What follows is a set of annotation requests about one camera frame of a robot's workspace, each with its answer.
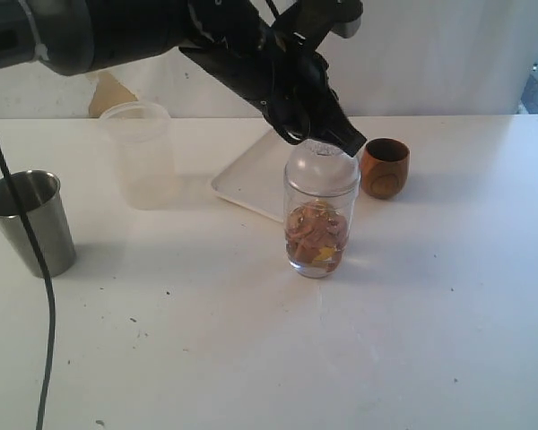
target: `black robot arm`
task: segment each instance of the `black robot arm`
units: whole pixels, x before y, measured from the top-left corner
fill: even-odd
[[[355,155],[365,143],[317,48],[359,27],[360,0],[299,0],[269,26],[249,0],[0,0],[0,68],[39,60],[74,75],[179,47],[262,112],[287,142]]]

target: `wooden cup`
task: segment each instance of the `wooden cup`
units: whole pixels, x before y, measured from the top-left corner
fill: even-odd
[[[377,199],[390,199],[401,192],[409,174],[411,152],[394,139],[367,143],[360,161],[360,187]]]

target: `metal tumbler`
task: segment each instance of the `metal tumbler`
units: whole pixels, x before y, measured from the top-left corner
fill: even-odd
[[[67,271],[74,264],[76,254],[60,198],[59,179],[41,170],[16,173],[12,178],[50,275],[54,277]],[[0,229],[32,275],[42,278],[38,260],[3,179],[0,179]]]

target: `white table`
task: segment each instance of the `white table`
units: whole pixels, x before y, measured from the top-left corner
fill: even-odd
[[[12,170],[61,177],[80,255],[46,428],[538,430],[538,116],[355,124],[409,143],[410,180],[360,196],[342,267],[310,280],[279,224],[207,189],[263,121],[174,120],[167,211],[122,203],[92,121],[0,121]],[[0,429],[34,426],[46,336],[0,235]]]

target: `white tray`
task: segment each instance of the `white tray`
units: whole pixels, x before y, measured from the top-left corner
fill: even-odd
[[[224,200],[282,222],[283,169],[292,151],[271,130],[216,176],[211,187]]]

